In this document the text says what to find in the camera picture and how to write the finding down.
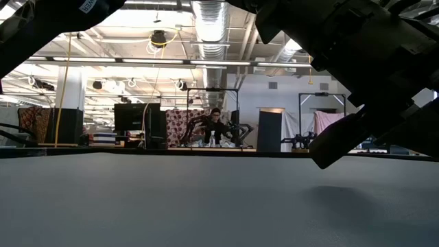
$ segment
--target white wall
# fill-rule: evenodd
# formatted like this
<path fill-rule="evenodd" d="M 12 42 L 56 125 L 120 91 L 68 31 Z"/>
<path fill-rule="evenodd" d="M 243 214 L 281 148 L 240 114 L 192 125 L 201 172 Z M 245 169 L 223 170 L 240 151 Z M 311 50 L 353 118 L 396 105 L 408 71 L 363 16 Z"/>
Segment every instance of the white wall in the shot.
<path fill-rule="evenodd" d="M 228 88 L 233 88 L 235 80 L 235 74 L 228 74 Z M 332 81 L 331 76 L 313 76 L 312 81 L 313 84 L 310 85 L 308 76 L 269 78 L 265 75 L 248 75 L 239 91 L 240 122 L 250 124 L 255 129 L 247 137 L 246 143 L 255 147 L 257 145 L 259 108 L 285 108 L 289 113 L 298 113 L 298 94 L 320 92 L 320 83 L 329 84 L 329 93 L 338 93 L 337 82 Z M 278 89 L 268 89 L 268 82 L 278 82 Z M 311 96 L 302 106 L 302 112 L 312 113 L 313 108 L 336 108 L 340 112 L 343 110 L 343 106 L 333 97 Z M 229 95 L 226 109 L 236 110 L 236 103 Z"/>
<path fill-rule="evenodd" d="M 424 89 L 419 92 L 415 97 L 413 97 L 414 103 L 419 107 L 423 107 L 424 105 L 430 103 L 431 100 L 434 99 L 434 92 L 429 89 Z"/>
<path fill-rule="evenodd" d="M 338 81 L 336 83 L 337 83 L 337 87 L 338 87 L 338 93 L 344 93 L 346 95 L 346 98 L 351 95 L 351 92 L 346 87 L 344 87 L 343 84 L 339 83 Z M 352 103 L 350 103 L 349 100 L 346 100 L 346 101 L 347 101 L 346 111 L 348 113 L 358 112 L 359 108 L 352 105 Z"/>

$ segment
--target ceiling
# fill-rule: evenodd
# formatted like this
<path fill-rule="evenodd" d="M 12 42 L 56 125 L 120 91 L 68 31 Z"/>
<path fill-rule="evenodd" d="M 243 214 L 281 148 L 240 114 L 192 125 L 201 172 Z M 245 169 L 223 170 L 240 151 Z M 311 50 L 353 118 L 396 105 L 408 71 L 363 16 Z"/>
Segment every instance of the ceiling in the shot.
<path fill-rule="evenodd" d="M 0 12 L 0 22 L 14 13 L 14 9 L 20 6 L 19 1 L 12 1 Z M 190 12 L 164 11 L 169 9 L 167 5 L 160 4 L 164 1 L 148 1 L 156 3 L 155 10 L 146 10 L 139 1 L 127 1 L 122 10 L 116 11 L 99 25 L 86 30 L 85 32 L 74 33 L 71 41 L 71 56 L 74 57 L 114 57 L 114 58 L 175 58 L 175 59 L 200 59 L 195 30 L 195 20 Z M 250 14 L 229 6 L 227 25 L 228 49 L 226 52 L 227 60 L 237 60 L 241 51 L 241 46 L 246 34 L 246 28 L 254 29 L 253 25 L 248 25 L 251 18 Z M 167 40 L 173 41 L 166 46 L 163 52 L 152 52 L 148 48 L 149 38 L 154 30 L 165 31 Z M 284 33 L 277 35 L 270 44 L 264 45 L 256 40 L 254 49 L 251 51 L 251 60 L 255 58 L 271 59 L 275 56 L 289 40 Z M 49 44 L 38 51 L 36 56 L 67 56 L 69 50 L 69 34 L 61 34 Z M 308 62 L 307 54 L 297 53 L 293 59 L 298 62 Z M 29 84 L 29 76 L 41 79 L 55 88 L 58 84 L 59 67 L 55 65 L 34 65 L 22 64 L 3 80 L 3 90 L 8 93 L 50 93 L 45 89 L 35 89 Z M 189 87 L 203 87 L 202 69 L 177 69 L 177 68 L 134 68 L 134 67 L 84 67 L 83 70 L 88 75 L 88 93 L 114 93 L 110 91 L 93 89 L 95 80 L 114 80 L 125 84 L 125 92 L 129 95 L 165 95 L 176 96 L 175 99 L 166 99 L 164 106 L 174 107 L 185 105 L 185 99 L 178 99 L 186 93 L 178 90 L 175 83 L 182 80 Z M 298 73 L 308 73 L 309 69 L 298 69 Z M 203 95 L 202 92 L 193 91 L 197 96 Z M 53 107 L 54 96 L 32 96 L 32 97 L 13 97 L 19 99 L 22 104 L 40 104 Z M 88 98 L 86 100 L 86 117 L 93 118 L 94 115 L 112 118 L 110 105 L 119 103 L 118 97 L 108 98 Z M 202 100 L 194 102 L 194 107 L 201 106 Z"/>

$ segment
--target light fixture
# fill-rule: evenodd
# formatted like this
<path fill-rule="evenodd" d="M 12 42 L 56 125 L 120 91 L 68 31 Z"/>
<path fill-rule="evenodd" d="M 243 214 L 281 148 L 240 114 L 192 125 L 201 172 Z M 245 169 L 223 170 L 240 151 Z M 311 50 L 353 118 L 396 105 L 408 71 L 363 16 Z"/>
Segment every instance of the light fixture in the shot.
<path fill-rule="evenodd" d="M 285 45 L 285 48 L 292 51 L 298 51 L 302 49 L 302 47 L 293 39 L 290 39 L 287 44 Z"/>
<path fill-rule="evenodd" d="M 193 60 L 194 65 L 230 65 L 230 66 L 250 66 L 250 62 L 234 62 L 234 61 L 212 61 L 212 60 Z"/>
<path fill-rule="evenodd" d="M 123 62 L 147 63 L 147 64 L 183 64 L 183 60 L 170 59 L 123 59 Z"/>
<path fill-rule="evenodd" d="M 161 96 L 162 99 L 187 99 L 187 96 Z"/>
<path fill-rule="evenodd" d="M 0 95 L 0 101 L 9 102 L 9 103 L 13 103 L 13 104 L 18 104 L 19 103 L 18 99 L 13 98 L 13 97 L 9 97 L 9 96 L 6 96 L 6 95 Z"/>
<path fill-rule="evenodd" d="M 144 5 L 174 5 L 177 6 L 177 1 L 125 1 L 125 4 L 144 4 Z M 184 7 L 190 7 L 189 3 L 182 3 Z"/>
<path fill-rule="evenodd" d="M 196 69 L 227 69 L 227 66 L 217 66 L 217 65 L 196 65 Z"/>
<path fill-rule="evenodd" d="M 210 45 L 216 47 L 230 47 L 230 43 L 207 42 L 207 41 L 191 41 L 191 45 Z"/>
<path fill-rule="evenodd" d="M 32 56 L 32 57 L 29 58 L 29 60 L 46 61 L 47 59 L 45 57 Z"/>
<path fill-rule="evenodd" d="M 55 61 L 67 61 L 68 58 L 55 57 Z M 114 58 L 70 58 L 71 62 L 116 62 Z"/>
<path fill-rule="evenodd" d="M 279 62 L 258 62 L 259 67 L 282 67 L 282 68 L 312 68 L 310 64 L 279 63 Z"/>

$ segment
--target pole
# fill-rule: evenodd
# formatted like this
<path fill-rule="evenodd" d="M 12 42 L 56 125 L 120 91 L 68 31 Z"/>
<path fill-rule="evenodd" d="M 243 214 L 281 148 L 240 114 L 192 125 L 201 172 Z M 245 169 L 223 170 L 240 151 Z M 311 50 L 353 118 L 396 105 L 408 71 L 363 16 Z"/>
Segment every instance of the pole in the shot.
<path fill-rule="evenodd" d="M 344 104 L 344 106 L 343 106 L 343 108 L 344 108 L 344 116 L 346 116 L 347 113 L 346 113 L 346 96 L 345 95 L 343 95 L 343 104 Z"/>

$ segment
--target gray table surface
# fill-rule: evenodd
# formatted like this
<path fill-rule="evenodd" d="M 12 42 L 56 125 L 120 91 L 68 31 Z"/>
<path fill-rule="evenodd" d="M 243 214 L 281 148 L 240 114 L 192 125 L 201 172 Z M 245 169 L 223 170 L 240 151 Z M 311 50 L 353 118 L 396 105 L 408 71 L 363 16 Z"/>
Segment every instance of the gray table surface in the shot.
<path fill-rule="evenodd" d="M 0 246 L 439 246 L 439 165 L 84 154 L 0 160 Z"/>

